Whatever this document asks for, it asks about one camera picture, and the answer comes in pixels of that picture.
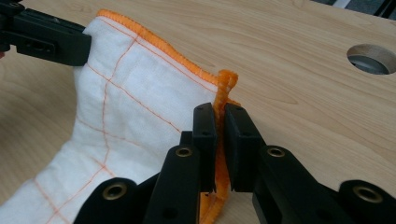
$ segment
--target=orange serged edge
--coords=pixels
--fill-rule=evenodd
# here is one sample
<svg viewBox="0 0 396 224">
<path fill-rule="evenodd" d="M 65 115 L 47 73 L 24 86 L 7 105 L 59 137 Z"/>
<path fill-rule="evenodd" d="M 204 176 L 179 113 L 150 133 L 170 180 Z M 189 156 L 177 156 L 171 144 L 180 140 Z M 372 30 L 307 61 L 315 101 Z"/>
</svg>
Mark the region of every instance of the orange serged edge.
<svg viewBox="0 0 396 224">
<path fill-rule="evenodd" d="M 169 57 L 173 58 L 176 62 L 185 66 L 189 71 L 198 76 L 200 79 L 212 83 L 218 87 L 216 93 L 213 109 L 216 116 L 217 131 L 219 134 L 219 144 L 216 157 L 216 186 L 217 192 L 208 195 L 201 195 L 201 208 L 200 208 L 200 223 L 208 224 L 213 223 L 219 216 L 222 206 L 228 198 L 228 187 L 230 180 L 228 177 L 228 170 L 224 157 L 222 129 L 224 121 L 224 106 L 227 103 L 238 104 L 237 102 L 228 98 L 229 92 L 236 85 L 238 75 L 232 71 L 221 70 L 218 76 L 214 76 L 205 70 L 201 69 L 198 65 L 185 58 L 182 54 L 176 51 L 169 43 L 159 38 L 150 30 L 140 25 L 136 21 L 123 16 L 117 12 L 107 9 L 101 9 L 97 16 L 107 17 L 134 33 L 138 34 L 141 38 L 148 41 L 151 45 L 166 53 Z"/>
</svg>

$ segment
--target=wood grain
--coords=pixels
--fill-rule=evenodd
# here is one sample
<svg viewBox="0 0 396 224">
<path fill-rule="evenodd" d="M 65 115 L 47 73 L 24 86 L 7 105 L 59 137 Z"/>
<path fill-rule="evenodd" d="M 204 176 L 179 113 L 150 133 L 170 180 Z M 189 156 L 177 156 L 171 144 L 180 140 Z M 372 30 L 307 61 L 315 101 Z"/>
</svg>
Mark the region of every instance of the wood grain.
<svg viewBox="0 0 396 224">
<path fill-rule="evenodd" d="M 232 97 L 268 144 L 288 148 L 322 184 L 363 179 L 396 196 L 396 74 L 369 75 L 349 48 L 396 52 L 396 22 L 306 0 L 23 1 L 87 25 L 99 8 L 129 16 L 205 70 L 239 74 Z M 18 55 L 0 61 L 0 203 L 72 132 L 72 68 Z M 232 194 L 219 223 L 257 223 Z"/>
</svg>

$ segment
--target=white cloth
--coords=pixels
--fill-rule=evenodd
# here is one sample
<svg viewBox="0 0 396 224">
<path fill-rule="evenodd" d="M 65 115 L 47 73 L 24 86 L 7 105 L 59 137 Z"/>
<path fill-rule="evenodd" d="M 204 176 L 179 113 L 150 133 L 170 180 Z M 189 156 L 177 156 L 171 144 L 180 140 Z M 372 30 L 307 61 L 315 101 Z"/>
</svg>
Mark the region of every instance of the white cloth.
<svg viewBox="0 0 396 224">
<path fill-rule="evenodd" d="M 158 173 L 192 110 L 218 87 L 142 34 L 99 16 L 88 62 L 75 69 L 78 111 L 71 139 L 53 161 L 0 207 L 1 223 L 72 223 L 103 181 L 141 183 Z"/>
</svg>

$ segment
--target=white fabric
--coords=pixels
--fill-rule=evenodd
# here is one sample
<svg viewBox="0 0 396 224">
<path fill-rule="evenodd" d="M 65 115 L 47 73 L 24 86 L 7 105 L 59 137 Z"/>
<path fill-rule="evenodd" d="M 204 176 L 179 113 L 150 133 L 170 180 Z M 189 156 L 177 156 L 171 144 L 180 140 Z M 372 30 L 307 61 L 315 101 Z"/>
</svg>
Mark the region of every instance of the white fabric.
<svg viewBox="0 0 396 224">
<path fill-rule="evenodd" d="M 87 27 L 90 59 L 75 70 L 78 111 L 71 139 L 50 165 L 0 207 L 1 223 L 72 223 L 103 181 L 136 183 L 158 173 L 192 110 L 217 87 L 105 17 Z"/>
</svg>

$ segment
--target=wooden surface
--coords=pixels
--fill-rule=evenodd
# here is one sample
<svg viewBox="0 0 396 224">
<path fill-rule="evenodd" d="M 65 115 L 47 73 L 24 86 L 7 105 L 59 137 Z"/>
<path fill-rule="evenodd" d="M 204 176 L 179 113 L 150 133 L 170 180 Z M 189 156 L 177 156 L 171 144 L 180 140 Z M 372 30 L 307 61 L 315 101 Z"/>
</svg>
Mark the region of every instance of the wooden surface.
<svg viewBox="0 0 396 224">
<path fill-rule="evenodd" d="M 268 144 L 294 153 L 322 184 L 372 182 L 396 196 L 396 74 L 369 75 L 349 48 L 396 52 L 396 22 L 305 0 L 52 1 L 30 7 L 88 25 L 100 8 L 161 36 L 205 70 L 239 74 L 232 97 Z M 0 203 L 69 138 L 72 68 L 19 55 L 0 60 Z M 249 194 L 232 194 L 219 223 L 257 223 Z"/>
</svg>

